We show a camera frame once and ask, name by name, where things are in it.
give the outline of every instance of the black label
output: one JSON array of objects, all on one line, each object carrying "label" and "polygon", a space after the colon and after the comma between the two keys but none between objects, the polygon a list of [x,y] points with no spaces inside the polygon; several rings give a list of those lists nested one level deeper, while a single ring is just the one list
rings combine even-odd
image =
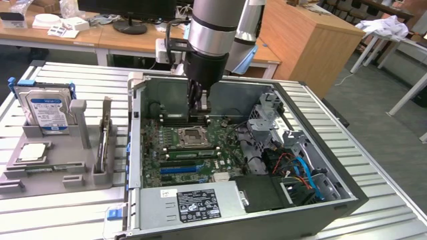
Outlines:
[{"label": "black label", "polygon": [[213,189],[178,192],[176,198],[178,219],[182,223],[221,217]]}]

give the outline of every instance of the wooden cabinet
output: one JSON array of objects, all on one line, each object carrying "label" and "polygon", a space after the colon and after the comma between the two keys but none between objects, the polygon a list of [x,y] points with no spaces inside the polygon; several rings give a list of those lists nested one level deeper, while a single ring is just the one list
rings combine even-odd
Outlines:
[{"label": "wooden cabinet", "polygon": [[302,81],[318,98],[330,88],[364,32],[334,15],[268,0],[260,39],[278,57],[273,79]]}]

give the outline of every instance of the monitor stand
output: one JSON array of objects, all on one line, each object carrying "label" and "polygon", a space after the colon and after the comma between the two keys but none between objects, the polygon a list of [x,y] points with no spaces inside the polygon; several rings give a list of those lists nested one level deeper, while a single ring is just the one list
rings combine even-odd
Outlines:
[{"label": "monitor stand", "polygon": [[128,17],[126,21],[116,21],[112,24],[113,29],[120,33],[138,35],[146,32],[146,26],[141,22],[132,21],[132,17]]}]

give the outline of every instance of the white cloth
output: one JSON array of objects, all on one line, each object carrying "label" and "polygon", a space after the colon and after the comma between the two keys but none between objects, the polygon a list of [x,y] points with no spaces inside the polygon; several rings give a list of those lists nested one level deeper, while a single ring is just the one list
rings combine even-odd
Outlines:
[{"label": "white cloth", "polygon": [[372,21],[362,20],[354,27],[365,32],[364,36],[374,33],[396,42],[402,40],[408,35],[408,27],[397,21],[396,16]]}]

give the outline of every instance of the hard drive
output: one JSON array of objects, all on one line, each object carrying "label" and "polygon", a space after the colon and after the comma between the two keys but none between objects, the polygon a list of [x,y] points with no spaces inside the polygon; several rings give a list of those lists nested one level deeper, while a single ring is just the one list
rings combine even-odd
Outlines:
[{"label": "hard drive", "polygon": [[76,116],[69,110],[74,98],[74,85],[20,80],[13,85],[29,126],[40,126],[45,135],[68,134],[69,125],[76,125]]}]

